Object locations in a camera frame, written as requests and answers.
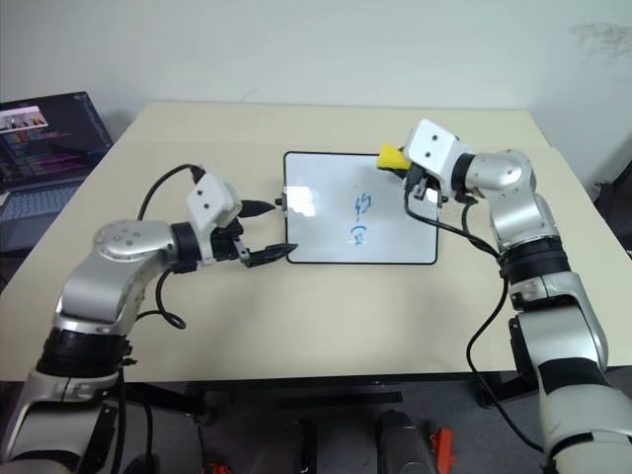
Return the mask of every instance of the gray floor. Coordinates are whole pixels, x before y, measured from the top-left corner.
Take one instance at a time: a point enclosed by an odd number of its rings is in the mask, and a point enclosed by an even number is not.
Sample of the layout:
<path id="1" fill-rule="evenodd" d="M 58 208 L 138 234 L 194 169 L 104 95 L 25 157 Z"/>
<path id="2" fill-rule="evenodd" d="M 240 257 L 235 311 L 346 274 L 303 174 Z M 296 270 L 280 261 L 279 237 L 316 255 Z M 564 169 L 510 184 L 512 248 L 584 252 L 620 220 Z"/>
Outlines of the gray floor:
<path id="1" fill-rule="evenodd" d="M 632 396 L 632 368 L 609 374 L 613 384 Z M 173 384 L 172 388 L 182 388 Z M 279 399 L 305 395 L 350 393 L 360 387 L 315 389 L 238 390 L 230 404 L 225 393 L 210 394 L 220 418 L 203 428 L 206 459 L 225 462 L 234 473 L 248 473 L 265 442 L 274 439 L 290 421 L 310 419 L 318 427 L 318 471 L 327 474 L 375 473 L 374 423 L 388 409 L 403 410 L 420 425 L 454 431 L 452 473 L 537 473 L 541 456 L 524 446 L 496 410 L 481 409 L 467 382 L 408 382 L 373 387 L 373 391 L 401 391 L 403 403 L 321 409 L 281 410 Z M 536 397 L 508 403 L 508 411 L 524 432 L 539 442 Z M 196 473 L 200 448 L 194 421 L 186 416 L 155 411 L 155 452 L 161 473 Z M 130 407 L 124 459 L 143 452 L 144 413 Z"/>

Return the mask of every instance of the whiteboard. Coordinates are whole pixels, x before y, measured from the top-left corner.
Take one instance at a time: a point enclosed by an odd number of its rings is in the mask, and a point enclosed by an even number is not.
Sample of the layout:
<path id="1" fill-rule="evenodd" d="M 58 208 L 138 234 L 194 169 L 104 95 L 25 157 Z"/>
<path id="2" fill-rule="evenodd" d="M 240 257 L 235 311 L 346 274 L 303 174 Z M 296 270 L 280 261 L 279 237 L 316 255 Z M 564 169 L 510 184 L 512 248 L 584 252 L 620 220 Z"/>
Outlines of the whiteboard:
<path id="1" fill-rule="evenodd" d="M 404 212 L 402 179 L 376 155 L 285 153 L 285 236 L 292 263 L 433 264 L 435 227 Z M 411 209 L 437 219 L 436 193 Z"/>

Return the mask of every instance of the laptop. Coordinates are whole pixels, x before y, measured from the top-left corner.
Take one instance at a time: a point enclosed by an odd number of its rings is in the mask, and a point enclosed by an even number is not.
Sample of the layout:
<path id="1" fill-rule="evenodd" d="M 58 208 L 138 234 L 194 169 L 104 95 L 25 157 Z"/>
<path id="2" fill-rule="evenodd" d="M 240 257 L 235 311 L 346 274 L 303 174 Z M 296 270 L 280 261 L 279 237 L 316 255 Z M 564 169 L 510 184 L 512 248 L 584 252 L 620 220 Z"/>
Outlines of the laptop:
<path id="1" fill-rule="evenodd" d="M 85 92 L 0 104 L 0 253 L 32 249 L 113 142 Z"/>

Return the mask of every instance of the laptop keyboard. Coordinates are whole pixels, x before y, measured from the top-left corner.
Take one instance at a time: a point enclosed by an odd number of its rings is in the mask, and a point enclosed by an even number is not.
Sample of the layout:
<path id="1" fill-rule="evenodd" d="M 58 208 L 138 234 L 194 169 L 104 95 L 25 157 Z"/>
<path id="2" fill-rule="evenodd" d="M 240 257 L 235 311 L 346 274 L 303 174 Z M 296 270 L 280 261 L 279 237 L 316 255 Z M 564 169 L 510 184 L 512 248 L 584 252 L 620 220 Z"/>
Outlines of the laptop keyboard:
<path id="1" fill-rule="evenodd" d="M 58 213 L 70 201 L 78 188 L 78 186 L 69 186 L 10 195 L 0 213 L 0 222 Z"/>

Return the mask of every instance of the white wall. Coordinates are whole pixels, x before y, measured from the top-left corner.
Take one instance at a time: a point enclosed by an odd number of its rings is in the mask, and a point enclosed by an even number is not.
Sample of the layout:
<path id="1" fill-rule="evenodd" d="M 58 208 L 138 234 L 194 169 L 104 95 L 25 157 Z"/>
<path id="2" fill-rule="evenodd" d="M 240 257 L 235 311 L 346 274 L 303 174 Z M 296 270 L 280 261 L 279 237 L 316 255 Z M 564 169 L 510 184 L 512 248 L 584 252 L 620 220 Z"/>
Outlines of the white wall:
<path id="1" fill-rule="evenodd" d="M 0 0 L 0 99 L 529 109 L 585 185 L 632 149 L 630 0 Z"/>

